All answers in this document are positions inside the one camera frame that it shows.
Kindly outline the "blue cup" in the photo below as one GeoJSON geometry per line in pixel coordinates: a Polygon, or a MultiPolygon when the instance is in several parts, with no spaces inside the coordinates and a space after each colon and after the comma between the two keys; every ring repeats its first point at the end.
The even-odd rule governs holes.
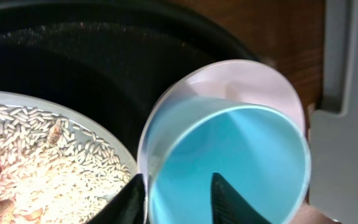
{"type": "Polygon", "coordinates": [[[289,223],[311,172],[305,135],[288,116],[268,106],[198,95],[185,78],[156,102],[138,165],[150,223],[211,223],[214,172],[270,223],[289,223]]]}

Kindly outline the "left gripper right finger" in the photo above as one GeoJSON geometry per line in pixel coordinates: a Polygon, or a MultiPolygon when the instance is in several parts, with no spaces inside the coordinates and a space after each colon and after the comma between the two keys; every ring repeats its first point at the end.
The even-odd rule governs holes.
{"type": "Polygon", "coordinates": [[[210,192],[213,224],[270,224],[217,172],[210,192]]]}

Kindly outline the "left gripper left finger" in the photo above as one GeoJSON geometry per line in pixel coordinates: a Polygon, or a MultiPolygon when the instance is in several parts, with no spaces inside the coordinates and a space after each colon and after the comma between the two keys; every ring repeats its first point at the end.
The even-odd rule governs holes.
{"type": "Polygon", "coordinates": [[[145,185],[142,174],[130,182],[87,224],[144,224],[145,185]]]}

